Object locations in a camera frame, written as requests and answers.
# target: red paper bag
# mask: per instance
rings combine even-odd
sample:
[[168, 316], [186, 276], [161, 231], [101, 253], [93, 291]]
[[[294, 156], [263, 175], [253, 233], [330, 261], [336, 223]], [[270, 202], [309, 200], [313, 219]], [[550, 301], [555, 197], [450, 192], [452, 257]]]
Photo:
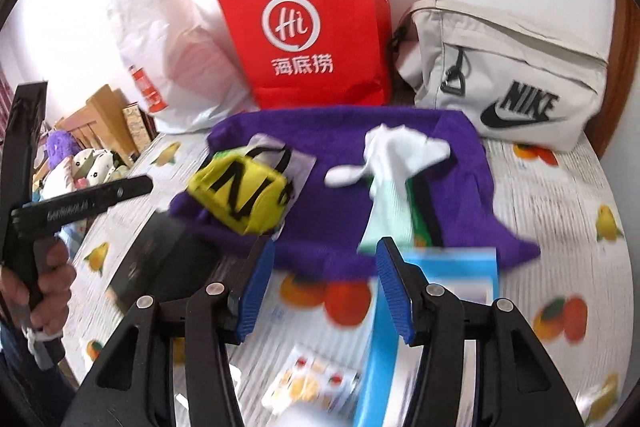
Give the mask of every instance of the red paper bag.
[[218, 1], [261, 108], [388, 102], [388, 0]]

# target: nike logo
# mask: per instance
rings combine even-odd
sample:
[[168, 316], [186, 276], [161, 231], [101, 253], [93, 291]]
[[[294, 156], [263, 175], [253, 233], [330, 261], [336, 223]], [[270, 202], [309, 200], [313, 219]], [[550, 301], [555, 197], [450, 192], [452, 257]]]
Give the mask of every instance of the nike logo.
[[552, 123], [564, 120], [564, 118], [545, 118], [544, 120], [525, 120], [524, 118], [514, 118], [513, 120], [505, 120], [495, 112], [495, 107], [498, 105], [498, 102], [499, 100], [492, 103], [492, 105], [487, 107], [480, 115], [480, 121], [491, 129], [509, 129], [512, 127], [533, 125], [535, 123]]

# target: white plastic bag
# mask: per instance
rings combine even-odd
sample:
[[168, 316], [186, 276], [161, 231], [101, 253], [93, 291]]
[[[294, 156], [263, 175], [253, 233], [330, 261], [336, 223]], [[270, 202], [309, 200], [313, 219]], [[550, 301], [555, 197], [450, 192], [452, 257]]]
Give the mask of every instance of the white plastic bag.
[[239, 71], [200, 26], [192, 0], [111, 0], [107, 14], [138, 102], [158, 131], [195, 131], [255, 110]]

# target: finger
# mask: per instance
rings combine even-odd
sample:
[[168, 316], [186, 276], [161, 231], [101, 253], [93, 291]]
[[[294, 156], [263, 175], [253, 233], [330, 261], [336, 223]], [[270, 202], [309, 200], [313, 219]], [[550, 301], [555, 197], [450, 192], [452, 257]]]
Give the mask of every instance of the finger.
[[47, 265], [51, 267], [62, 266], [69, 260], [69, 252], [66, 245], [59, 239], [47, 252]]
[[36, 306], [31, 312], [31, 324], [34, 328], [41, 328], [48, 324], [52, 318], [57, 317], [71, 298], [69, 290], [59, 293], [50, 293], [46, 299]]
[[63, 292], [71, 288], [76, 280], [76, 269], [70, 264], [65, 264], [55, 270], [44, 273], [38, 279], [38, 286], [44, 294]]
[[56, 333], [60, 333], [62, 328], [65, 327], [66, 320], [69, 318], [69, 307], [65, 306], [65, 308], [60, 312], [56, 317], [52, 318], [45, 326], [44, 332], [47, 335], [55, 335]]
[[8, 306], [11, 303], [20, 306], [29, 304], [29, 291], [17, 275], [8, 268], [0, 267], [0, 291]]

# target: hi logo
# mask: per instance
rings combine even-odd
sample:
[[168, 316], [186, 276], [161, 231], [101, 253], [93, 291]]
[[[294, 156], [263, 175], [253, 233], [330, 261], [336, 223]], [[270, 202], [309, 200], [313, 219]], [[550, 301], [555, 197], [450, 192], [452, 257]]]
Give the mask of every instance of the hi logo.
[[[549, 118], [548, 115], [558, 100], [560, 97], [552, 92], [514, 81], [502, 101], [496, 100], [482, 112], [480, 121], [492, 129], [562, 121], [564, 118]], [[497, 107], [527, 118], [504, 118], [497, 114]]]
[[308, 0], [272, 0], [262, 12], [262, 31], [277, 48], [301, 52], [318, 40], [320, 16]]

